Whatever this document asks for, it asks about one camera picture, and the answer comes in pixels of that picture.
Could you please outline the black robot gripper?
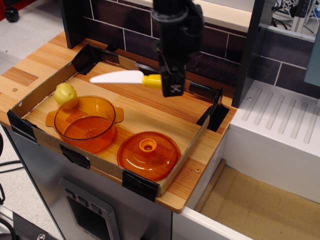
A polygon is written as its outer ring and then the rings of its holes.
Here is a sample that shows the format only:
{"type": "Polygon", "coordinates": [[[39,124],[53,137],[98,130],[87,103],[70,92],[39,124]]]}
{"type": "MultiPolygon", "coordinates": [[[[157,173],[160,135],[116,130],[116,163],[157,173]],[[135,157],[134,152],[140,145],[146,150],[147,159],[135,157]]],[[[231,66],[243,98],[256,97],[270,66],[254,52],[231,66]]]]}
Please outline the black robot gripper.
{"type": "Polygon", "coordinates": [[[192,0],[154,0],[151,16],[159,29],[154,50],[158,54],[162,94],[166,98],[182,96],[186,64],[202,49],[202,7],[192,0]]]}

